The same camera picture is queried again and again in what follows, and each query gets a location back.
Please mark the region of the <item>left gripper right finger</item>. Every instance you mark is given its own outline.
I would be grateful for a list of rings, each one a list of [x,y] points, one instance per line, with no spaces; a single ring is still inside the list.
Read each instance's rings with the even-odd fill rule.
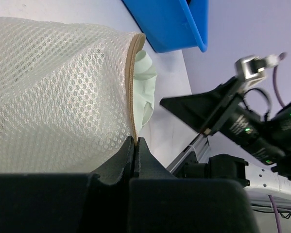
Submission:
[[[132,233],[257,233],[243,187],[230,179],[179,179],[150,153],[144,138],[129,183]]]

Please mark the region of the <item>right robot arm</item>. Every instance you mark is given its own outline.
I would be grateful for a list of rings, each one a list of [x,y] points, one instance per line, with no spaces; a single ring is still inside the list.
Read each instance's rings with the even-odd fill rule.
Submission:
[[[160,105],[194,131],[205,136],[222,133],[271,172],[291,181],[291,102],[274,118],[261,117],[244,102],[241,81],[231,78],[214,90],[189,96],[163,98]],[[228,178],[243,187],[260,184],[263,174],[243,159],[220,154],[207,163],[185,159],[174,172],[181,178]]]

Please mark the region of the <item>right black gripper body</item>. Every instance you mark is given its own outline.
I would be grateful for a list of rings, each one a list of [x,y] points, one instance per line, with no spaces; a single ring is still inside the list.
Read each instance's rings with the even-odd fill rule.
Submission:
[[[279,159],[285,157],[284,150],[268,136],[270,133],[267,129],[269,111],[265,113],[264,120],[261,121],[261,116],[250,110],[248,106],[240,106],[240,103],[244,102],[247,91],[241,89],[238,78],[233,77],[212,91],[229,92],[229,118],[216,133],[223,134],[265,165],[277,163]],[[204,134],[213,136],[216,133]]]

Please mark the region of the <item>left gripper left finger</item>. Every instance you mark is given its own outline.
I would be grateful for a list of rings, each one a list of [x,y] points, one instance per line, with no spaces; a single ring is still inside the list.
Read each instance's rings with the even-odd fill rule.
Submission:
[[[89,173],[0,174],[0,233],[124,233],[135,144]]]

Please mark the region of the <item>pale mint bra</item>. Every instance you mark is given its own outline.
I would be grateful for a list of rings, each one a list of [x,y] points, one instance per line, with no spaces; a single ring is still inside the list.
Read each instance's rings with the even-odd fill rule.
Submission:
[[[135,57],[133,74],[133,113],[136,132],[148,123],[154,111],[154,92],[157,71],[144,50]]]

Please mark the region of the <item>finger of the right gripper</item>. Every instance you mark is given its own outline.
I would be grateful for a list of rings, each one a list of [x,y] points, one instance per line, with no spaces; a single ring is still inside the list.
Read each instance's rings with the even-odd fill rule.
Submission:
[[[163,98],[160,106],[197,133],[216,133],[229,118],[229,92]]]

